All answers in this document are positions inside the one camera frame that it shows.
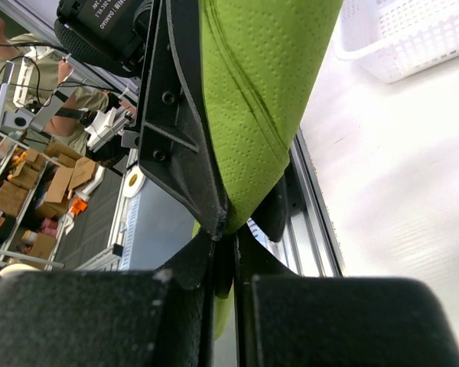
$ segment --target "khaki t-shirt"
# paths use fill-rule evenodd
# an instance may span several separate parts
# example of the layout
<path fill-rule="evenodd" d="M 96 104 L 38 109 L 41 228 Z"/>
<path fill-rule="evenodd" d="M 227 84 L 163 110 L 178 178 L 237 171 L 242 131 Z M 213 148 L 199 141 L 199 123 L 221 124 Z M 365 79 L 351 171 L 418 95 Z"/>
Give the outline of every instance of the khaki t-shirt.
<path fill-rule="evenodd" d="M 36 38 L 33 34 L 22 34 L 20 36 L 14 37 L 10 40 L 11 44 L 19 43 L 19 42 L 41 42 L 38 38 Z M 19 47 L 21 54 L 25 55 L 30 51 L 29 47 Z M 15 68 L 14 74 L 12 77 L 12 83 L 17 84 L 18 73 L 21 69 L 22 65 L 21 58 L 14 60 Z M 61 57 L 57 56 L 56 54 L 50 54 L 49 56 L 45 57 L 42 60 L 37 62 L 37 66 L 40 70 L 40 83 L 39 83 L 39 100 L 41 103 L 45 103 L 47 99 L 51 96 L 52 90 L 58 84 L 58 64 L 61 61 Z M 5 60 L 0 60 L 0 69 L 4 66 Z M 28 98 L 27 103 L 32 102 L 33 100 L 37 100 L 37 71 L 34 69 L 32 73 L 31 81 L 29 83 L 28 88 Z M 17 107 L 14 105 L 13 98 L 14 98 L 15 88 L 12 87 L 8 91 L 8 100 L 6 105 L 7 111 L 15 111 Z M 109 98 L 103 94 L 99 90 L 89 91 L 84 88 L 77 88 L 75 92 L 76 96 L 76 107 L 78 109 L 87 108 L 92 111 L 103 111 L 105 112 L 107 105 L 109 104 Z M 71 136 L 64 137 L 64 136 L 57 136 L 51 135 L 54 139 L 58 142 L 70 146 L 76 152 L 81 155 L 85 155 L 86 153 L 86 142 L 88 141 L 89 135 L 84 131 L 83 126 L 78 123 L 76 125 L 75 131 Z M 31 128 L 28 129 L 28 142 L 29 145 L 35 148 L 38 148 L 37 143 L 42 145 L 47 144 L 47 139 L 32 130 Z"/>

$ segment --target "perforated green material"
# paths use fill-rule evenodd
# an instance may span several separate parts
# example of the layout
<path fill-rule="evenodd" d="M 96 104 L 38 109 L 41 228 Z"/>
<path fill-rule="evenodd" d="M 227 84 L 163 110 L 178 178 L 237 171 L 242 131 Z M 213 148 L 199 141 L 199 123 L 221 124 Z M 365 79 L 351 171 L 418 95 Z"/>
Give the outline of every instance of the perforated green material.
<path fill-rule="evenodd" d="M 203 89 L 226 232 L 283 175 L 341 0 L 201 0 Z"/>

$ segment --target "bolt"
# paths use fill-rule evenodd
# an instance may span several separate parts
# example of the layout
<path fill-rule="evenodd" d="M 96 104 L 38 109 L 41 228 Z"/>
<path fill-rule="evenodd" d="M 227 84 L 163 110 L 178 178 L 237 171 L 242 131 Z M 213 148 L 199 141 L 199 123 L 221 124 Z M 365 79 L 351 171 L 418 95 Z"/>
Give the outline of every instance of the bolt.
<path fill-rule="evenodd" d="M 161 100 L 163 101 L 165 105 L 169 105 L 169 106 L 173 105 L 176 99 L 177 97 L 175 96 L 175 94 L 173 94 L 169 90 L 167 90 L 161 95 Z"/>
<path fill-rule="evenodd" d="M 164 151 L 160 151 L 157 149 L 153 152 L 153 158 L 158 162 L 162 162 L 165 159 L 167 159 L 167 154 Z"/>

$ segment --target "roll of masking tape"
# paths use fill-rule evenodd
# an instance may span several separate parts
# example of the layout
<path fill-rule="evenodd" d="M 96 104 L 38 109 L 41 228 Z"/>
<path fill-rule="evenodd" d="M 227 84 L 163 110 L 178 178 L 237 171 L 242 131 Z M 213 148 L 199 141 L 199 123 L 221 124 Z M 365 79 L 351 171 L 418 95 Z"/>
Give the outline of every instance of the roll of masking tape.
<path fill-rule="evenodd" d="M 139 166 L 132 168 L 124 180 L 122 195 L 124 197 L 133 197 L 136 195 L 145 183 L 145 175 L 139 169 Z"/>

